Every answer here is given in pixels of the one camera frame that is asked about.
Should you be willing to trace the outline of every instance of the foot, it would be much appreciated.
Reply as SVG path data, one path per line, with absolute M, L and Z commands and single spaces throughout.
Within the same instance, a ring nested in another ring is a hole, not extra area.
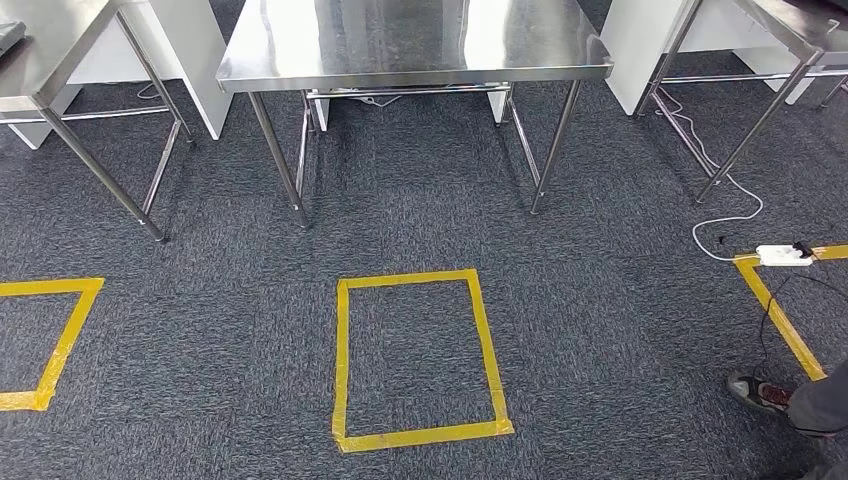
M 791 390 L 739 373 L 733 373 L 727 378 L 727 389 L 733 398 L 758 412 L 787 418 Z

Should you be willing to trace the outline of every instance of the floor marking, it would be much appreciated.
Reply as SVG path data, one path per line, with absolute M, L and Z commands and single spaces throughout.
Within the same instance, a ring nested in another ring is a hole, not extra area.
M 416 283 L 447 282 L 465 280 L 471 294 L 471 306 L 474 311 L 474 323 L 480 336 L 483 350 L 483 366 L 489 383 L 489 393 L 492 397 L 492 407 L 495 420 L 491 422 L 469 423 L 448 427 L 424 428 L 402 432 L 380 433 L 357 437 L 346 436 L 347 415 L 347 379 L 348 379 L 348 324 L 350 320 L 351 288 L 387 287 L 392 285 L 407 285 Z M 492 437 L 515 433 L 512 422 L 507 416 L 506 400 L 503 394 L 498 363 L 495 360 L 495 348 L 486 320 L 486 310 L 483 305 L 483 292 L 480 289 L 480 279 L 477 270 L 454 270 L 432 273 L 412 273 L 403 275 L 388 275 L 380 277 L 343 278 L 337 285 L 338 324 L 336 326 L 336 402 L 333 408 L 332 431 L 333 438 L 343 453 L 365 452 L 384 448 L 425 445 L 428 443 L 451 442 L 472 438 Z
M 54 293 L 80 293 L 79 300 L 71 312 L 56 348 L 44 367 L 41 379 L 35 390 L 29 392 L 0 392 L 0 411 L 8 410 L 47 410 L 50 399 L 56 393 L 59 375 L 65 368 L 65 361 L 74 348 L 80 329 L 91 310 L 97 293 L 103 286 L 102 278 L 76 278 L 64 280 L 44 280 L 37 282 L 0 283 L 0 297 L 27 295 L 49 295 Z
M 815 252 L 816 257 L 818 257 L 817 261 L 848 258 L 848 245 L 818 247 L 814 248 L 813 251 Z M 771 292 L 769 292 L 768 287 L 766 287 L 765 283 L 757 274 L 756 268 L 760 266 L 759 258 L 751 257 L 750 254 L 739 255 L 733 263 L 736 264 L 736 268 L 739 270 L 739 273 L 742 274 L 742 278 L 745 279 L 748 286 L 751 287 L 751 290 L 754 292 L 754 295 L 757 296 L 757 299 L 760 301 L 760 305 L 762 305 L 763 309 L 768 308 L 769 299 L 771 299 Z M 793 327 L 789 322 L 789 317 L 786 316 L 786 312 L 784 312 L 780 305 L 777 304 L 776 298 L 771 301 L 769 317 L 771 317 L 771 321 L 774 323 L 774 326 L 777 327 L 777 331 L 780 332 L 781 336 L 783 336 L 783 339 L 786 341 L 789 349 L 795 354 L 795 357 L 798 359 L 801 367 L 804 368 L 804 371 L 807 372 L 807 375 L 809 375 L 812 380 L 821 380 L 827 377 L 827 374 L 824 372 L 824 369 L 822 369 L 822 366 L 816 359 L 815 355 L 813 355 L 813 352 L 801 338 L 801 335 L 798 334 L 798 331 L 795 330 L 795 327 Z

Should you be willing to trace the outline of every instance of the person's leg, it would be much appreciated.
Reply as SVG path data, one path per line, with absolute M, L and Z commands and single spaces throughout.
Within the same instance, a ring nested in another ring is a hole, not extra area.
M 804 475 L 801 480 L 846 480 L 848 479 L 848 463 L 843 463 L 832 468 L 816 467 L 812 472 Z
M 827 378 L 796 390 L 786 413 L 804 435 L 828 436 L 848 428 L 848 360 Z

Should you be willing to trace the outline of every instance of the white cable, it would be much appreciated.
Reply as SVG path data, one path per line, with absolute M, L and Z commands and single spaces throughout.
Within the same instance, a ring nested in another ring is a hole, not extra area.
M 337 88 L 337 89 L 335 89 L 335 91 L 336 92 L 358 92 L 359 89 L 358 88 Z M 374 97 L 359 97 L 359 98 L 354 97 L 353 100 L 359 100 L 362 103 L 365 103 L 367 105 L 374 105 L 375 107 L 386 108 L 389 105 L 391 105 L 392 103 L 394 103 L 395 101 L 399 100 L 400 97 L 401 97 L 400 95 L 398 95 L 396 97 L 392 97 L 392 98 L 388 99 L 387 101 L 385 101 L 383 103 L 380 103 L 380 102 L 374 100 Z
M 141 90 L 138 91 L 138 93 L 135 94 L 135 96 L 142 99 L 142 100 L 153 100 L 154 98 L 159 98 L 159 92 L 156 92 L 153 95 L 145 95 L 144 94 L 144 92 L 150 90 L 151 88 L 153 88 L 153 82 L 150 82 L 147 85 L 145 85 L 144 88 L 142 88 Z
M 674 97 L 672 97 L 671 94 L 669 94 L 664 88 L 660 87 L 659 90 L 660 90 L 660 92 L 663 93 L 663 95 L 665 95 L 669 100 L 671 100 L 676 107 L 676 110 L 672 111 L 671 115 L 689 123 L 689 132 L 692 133 L 692 137 L 695 139 L 696 142 L 698 142 L 698 146 L 700 147 L 701 153 L 704 155 L 704 158 L 707 160 L 707 162 L 709 162 L 709 164 L 712 165 L 713 168 L 715 168 L 715 169 L 720 168 L 715 162 L 712 161 L 710 156 L 707 154 L 707 149 L 704 146 L 704 142 L 701 140 L 701 137 L 699 137 L 698 134 L 695 132 L 695 121 L 692 120 L 690 117 L 687 117 L 686 115 L 681 114 L 681 112 L 683 111 L 683 104 L 678 102 L 677 99 L 675 99 Z M 662 115 L 662 112 L 659 111 L 659 110 L 657 110 L 655 113 L 657 115 Z M 727 179 L 730 180 L 730 183 L 735 185 L 736 188 L 738 188 L 740 191 L 742 191 L 742 193 L 744 193 L 744 194 L 748 195 L 749 197 L 753 198 L 754 200 L 756 200 L 757 203 L 759 203 L 759 207 L 757 208 L 757 210 L 754 213 L 752 213 L 751 215 L 748 215 L 746 217 L 739 217 L 739 216 L 724 217 L 724 218 L 716 218 L 716 219 L 713 219 L 713 220 L 707 220 L 707 221 L 701 222 L 701 223 L 695 225 L 694 227 L 692 227 L 692 238 L 695 240 L 695 243 L 698 245 L 698 248 L 700 248 L 701 251 L 703 251 L 704 253 L 706 253 L 710 257 L 712 257 L 716 260 L 720 260 L 722 262 L 732 262 L 734 260 L 739 260 L 739 259 L 742 259 L 742 258 L 756 258 L 757 255 L 749 255 L 749 256 L 746 256 L 746 257 L 736 257 L 736 258 L 719 257 L 719 256 L 713 254 L 712 252 L 710 252 L 709 250 L 707 250 L 704 247 L 704 245 L 701 243 L 701 240 L 698 238 L 698 229 L 703 227 L 704 225 L 711 225 L 713 223 L 730 222 L 730 221 L 734 221 L 734 220 L 751 220 L 754 217 L 756 217 L 757 215 L 759 215 L 760 212 L 762 212 L 763 208 L 765 207 L 765 203 L 763 202 L 762 198 L 754 195 L 753 193 L 751 193 L 751 191 L 749 191 L 747 188 L 743 187 L 742 185 L 739 185 L 739 183 L 737 183 L 736 180 L 734 180 L 733 177 L 730 176 L 730 174 L 727 175 Z

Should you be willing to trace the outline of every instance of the metal surface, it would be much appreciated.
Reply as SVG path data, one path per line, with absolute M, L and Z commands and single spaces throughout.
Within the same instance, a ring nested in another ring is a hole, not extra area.
M 506 108 L 509 104 L 509 101 L 512 100 L 512 96 L 515 93 L 515 82 L 511 82 L 506 84 L 509 87 L 509 90 L 506 92 L 506 98 L 504 99 L 504 110 L 501 114 L 501 121 L 498 122 L 497 118 L 495 118 L 495 127 L 500 127 L 503 124 L 509 123 L 510 110 Z
M 848 64 L 848 13 L 805 0 L 732 0 L 801 61 L 825 54 L 816 65 Z
M 297 222 L 302 228 L 306 228 L 306 214 L 303 211 L 303 202 L 300 200 L 300 195 L 297 193 L 294 182 L 292 182 L 291 173 L 286 164 L 286 157 L 283 155 L 282 149 L 280 149 L 277 134 L 274 132 L 274 125 L 268 117 L 268 111 L 265 109 L 262 96 L 258 92 L 248 92 L 247 95 L 250 98 L 250 103 L 253 105 L 253 111 L 256 112 L 256 118 L 259 120 L 259 126 L 262 127 L 262 133 L 265 135 L 268 147 L 271 149 L 271 155 L 274 157 L 274 163 L 277 164 L 277 170 L 280 171 L 280 177 L 283 179 L 283 187 L 294 209 Z
M 116 12 L 112 0 L 2 0 L 27 37 L 0 60 L 0 112 L 49 107 Z
M 512 122 L 515 124 L 515 131 L 518 133 L 518 138 L 521 140 L 521 148 L 524 150 L 524 158 L 527 160 L 527 166 L 530 167 L 530 174 L 533 176 L 533 185 L 539 186 L 539 167 L 536 165 L 536 159 L 533 157 L 533 149 L 530 148 L 530 142 L 527 140 L 527 135 L 524 133 L 524 125 L 521 124 L 521 117 L 518 116 L 518 110 L 515 108 L 515 102 L 512 100 L 512 95 L 506 101 L 509 112 L 512 115 Z
M 697 198 L 698 203 L 704 203 L 704 200 L 707 198 L 707 195 L 709 195 L 712 188 L 717 185 L 718 182 L 724 179 L 725 175 L 727 175 L 727 172 L 730 171 L 730 169 L 733 167 L 733 164 L 736 163 L 737 159 L 739 159 L 740 155 L 748 146 L 748 143 L 751 141 L 751 139 L 754 138 L 760 132 L 760 130 L 763 129 L 763 127 L 766 125 L 766 123 L 774 114 L 774 112 L 776 112 L 777 109 L 781 105 L 783 105 L 783 102 L 792 93 L 792 91 L 795 90 L 795 87 L 798 86 L 798 83 L 804 79 L 804 76 L 807 74 L 810 68 L 819 62 L 822 55 L 822 52 L 819 52 L 813 55 L 806 62 L 801 62 L 800 64 L 798 64 L 798 67 L 796 67 L 795 71 L 792 72 L 792 76 L 790 76 L 789 79 L 783 83 L 783 86 L 780 87 L 780 90 L 778 90 L 777 95 L 774 97 L 768 108 L 766 108 L 766 111 L 763 112 L 763 115 L 760 117 L 760 119 L 757 120 L 757 123 L 754 124 L 751 130 L 748 131 L 748 133 L 745 135 L 745 138 L 743 138 L 739 145 L 736 147 L 736 149 L 733 150 L 733 153 L 731 153 L 730 156 L 727 157 L 727 160 L 725 160 L 725 162 L 721 165 L 721 168 L 719 168 L 718 171 L 712 176 L 712 178 L 710 178 L 710 181 L 707 183 L 704 189 L 701 190 L 701 193 L 698 195 Z
M 297 174 L 294 186 L 298 195 L 303 195 L 303 170 L 306 166 L 306 144 L 309 141 L 309 109 L 303 109 L 303 125 L 300 128 L 300 151 L 297 157 Z
M 842 79 L 839 80 L 839 83 L 837 83 L 836 86 L 833 87 L 833 90 L 831 90 L 830 93 L 828 93 L 827 96 L 824 97 L 824 100 L 822 100 L 822 103 L 819 106 L 822 108 L 827 107 L 830 104 L 830 101 L 833 100 L 833 97 L 835 97 L 840 90 L 848 91 L 846 90 L 848 89 L 848 87 L 846 87 L 845 85 L 846 82 L 848 82 L 848 76 L 842 77 Z
M 124 14 L 118 11 L 116 19 L 118 20 L 118 25 L 121 26 L 121 30 L 123 30 L 124 35 L 127 37 L 127 40 L 129 41 L 133 52 L 135 52 L 136 57 L 138 57 L 139 63 L 141 63 L 141 66 L 144 67 L 144 71 L 147 72 L 147 76 L 150 77 L 150 81 L 153 82 L 153 85 L 156 87 L 156 91 L 159 92 L 159 97 L 162 98 L 162 101 L 165 103 L 165 106 L 167 106 L 168 110 L 171 111 L 171 115 L 173 115 L 174 117 L 174 123 L 179 124 L 179 126 L 183 129 L 186 136 L 188 137 L 189 143 L 194 142 L 194 139 L 191 136 L 191 131 L 188 129 L 188 126 L 186 126 L 182 114 L 180 114 L 180 111 L 174 104 L 174 100 L 171 98 L 171 94 L 168 93 L 168 90 L 165 88 L 165 84 L 162 83 L 162 80 L 156 73 L 156 69 L 153 67 L 153 63 L 150 61 L 150 57 L 147 55 L 147 53 L 144 51 L 144 48 L 136 39 L 132 28 L 127 23 L 126 18 L 124 18 Z
M 69 120 L 94 120 L 97 118 L 117 118 L 117 117 L 134 117 L 136 115 L 147 115 L 150 113 L 164 113 L 168 111 L 168 107 L 141 107 L 128 108 L 126 110 L 109 110 L 106 112 L 89 112 L 89 113 L 70 113 L 62 115 L 63 121 Z M 44 118 L 29 118 L 29 117 L 11 117 L 0 114 L 0 125 L 21 124 L 21 123 L 44 123 Z
M 826 70 L 823 72 L 807 72 L 804 78 L 840 77 L 848 75 L 848 70 Z M 792 76 L 791 73 L 742 73 L 737 75 L 700 75 L 693 77 L 670 77 L 663 79 L 662 83 L 674 85 L 681 83 L 720 83 L 720 82 L 744 82 L 747 80 L 786 80 Z
M 700 10 L 702 3 L 703 0 L 689 0 L 689 5 L 686 7 L 687 10 L 683 16 L 680 29 L 677 31 L 674 40 L 672 40 L 668 53 L 666 53 L 663 57 L 654 78 L 648 84 L 648 88 L 642 95 L 642 99 L 639 100 L 639 103 L 636 105 L 636 115 L 645 114 L 645 108 L 648 105 L 648 101 L 652 96 L 654 96 L 654 94 L 657 93 L 657 88 L 659 88 L 662 80 L 666 77 L 666 75 L 668 75 L 668 71 L 671 69 L 672 64 L 674 64 L 674 59 L 677 57 L 677 53 L 680 51 L 680 47 L 686 39 L 686 34 L 689 33 L 689 30 L 692 28 L 692 24 L 695 22 L 695 18 L 698 16 L 698 10 Z
M 56 133 L 71 147 L 71 150 L 77 154 L 80 160 L 86 164 L 86 166 L 97 175 L 97 178 L 103 182 L 103 185 L 112 192 L 113 195 L 121 202 L 121 204 L 126 207 L 127 210 L 138 220 L 138 222 L 150 232 L 150 235 L 157 242 L 161 242 L 165 239 L 165 234 L 162 233 L 161 230 L 150 220 L 150 217 L 147 216 L 141 209 L 138 208 L 138 205 L 133 202 L 132 198 L 124 191 L 124 189 L 115 181 L 114 178 L 103 168 L 97 160 L 91 155 L 88 149 L 83 146 L 82 142 L 80 142 L 79 137 L 68 128 L 67 125 L 59 118 L 59 115 L 56 114 L 53 110 L 46 108 L 41 111 L 41 114 L 44 116 L 44 119 L 47 120 L 47 123 L 50 124 L 51 127 L 56 131 Z
M 441 95 L 445 93 L 508 92 L 507 85 L 448 85 L 430 88 L 366 88 L 355 92 L 307 93 L 309 100 L 333 98 L 394 97 L 400 95 Z
M 216 75 L 230 92 L 604 78 L 576 0 L 247 0 Z
M 548 159 L 545 161 L 544 170 L 542 170 L 542 178 L 539 180 L 539 184 L 536 187 L 536 196 L 533 198 L 533 206 L 530 208 L 530 213 L 532 215 L 539 214 L 539 204 L 542 201 L 542 197 L 545 196 L 551 174 L 553 173 L 557 162 L 559 162 L 559 151 L 560 148 L 562 148 L 562 142 L 565 139 L 565 132 L 568 130 L 568 124 L 571 122 L 571 117 L 574 115 L 574 107 L 577 105 L 577 96 L 580 94 L 580 87 L 582 85 L 582 81 L 575 80 L 571 85 L 571 89 L 568 91 L 568 97 L 565 99 L 562 115 L 559 117 L 559 125 L 557 126 L 556 134 L 554 134 L 551 149 L 548 152 Z
M 168 134 L 168 140 L 165 142 L 165 149 L 162 151 L 162 157 L 159 159 L 159 165 L 156 166 L 156 173 L 153 174 L 153 182 L 150 184 L 150 189 L 147 190 L 147 196 L 144 198 L 142 211 L 150 214 L 150 209 L 153 207 L 153 202 L 156 201 L 156 194 L 159 192 L 159 184 L 162 183 L 162 176 L 165 175 L 165 168 L 168 167 L 168 160 L 171 159 L 171 152 L 174 150 L 174 142 L 177 141 L 177 136 L 180 134 L 179 120 L 171 126 L 171 133 Z
M 309 113 L 309 118 L 308 118 L 307 121 L 309 122 L 309 125 L 308 125 L 309 133 L 312 133 L 312 132 L 315 131 L 315 119 L 312 115 L 312 107 L 309 105 L 309 99 L 306 98 L 306 90 L 300 91 L 300 100 L 301 100 L 301 102 L 303 102 L 303 109 L 307 113 Z

